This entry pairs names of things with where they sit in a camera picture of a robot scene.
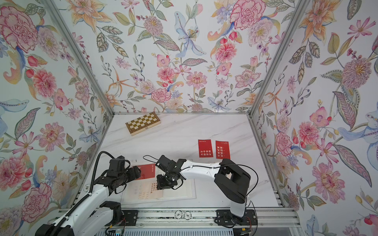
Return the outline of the white photo album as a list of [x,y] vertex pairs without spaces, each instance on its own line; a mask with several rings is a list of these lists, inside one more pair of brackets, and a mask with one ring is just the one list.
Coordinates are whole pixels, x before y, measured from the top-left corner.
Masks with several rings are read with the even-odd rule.
[[195,199],[195,182],[193,180],[186,181],[181,187],[174,187],[173,189],[158,190],[153,194],[141,194],[139,188],[142,183],[145,182],[157,182],[157,175],[163,172],[156,168],[156,177],[145,180],[135,180],[127,184],[126,189],[122,192],[121,203],[123,205],[152,203],[152,202],[164,202],[174,200],[187,200]]

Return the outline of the beige card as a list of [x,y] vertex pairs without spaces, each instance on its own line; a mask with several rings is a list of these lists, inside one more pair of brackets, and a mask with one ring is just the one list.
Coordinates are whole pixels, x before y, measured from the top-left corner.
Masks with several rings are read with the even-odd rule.
[[153,194],[158,191],[157,186],[156,182],[145,182],[141,184],[139,192],[141,194]]

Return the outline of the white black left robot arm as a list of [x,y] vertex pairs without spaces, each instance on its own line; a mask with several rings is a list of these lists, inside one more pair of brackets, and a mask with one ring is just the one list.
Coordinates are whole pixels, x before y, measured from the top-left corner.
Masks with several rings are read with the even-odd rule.
[[52,224],[43,224],[36,236],[93,236],[104,226],[119,224],[125,219],[121,203],[110,201],[119,187],[141,177],[141,170],[123,156],[113,158],[108,170],[92,179],[89,191],[70,210]]

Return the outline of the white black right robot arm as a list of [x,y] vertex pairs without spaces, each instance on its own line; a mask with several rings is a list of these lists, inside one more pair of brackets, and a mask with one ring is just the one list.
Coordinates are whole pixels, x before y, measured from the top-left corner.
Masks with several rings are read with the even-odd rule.
[[157,189],[178,189],[178,182],[199,179],[213,181],[231,200],[230,213],[242,218],[246,210],[250,174],[230,159],[218,163],[197,163],[186,159],[171,160],[162,155],[155,166],[163,171],[157,175]]

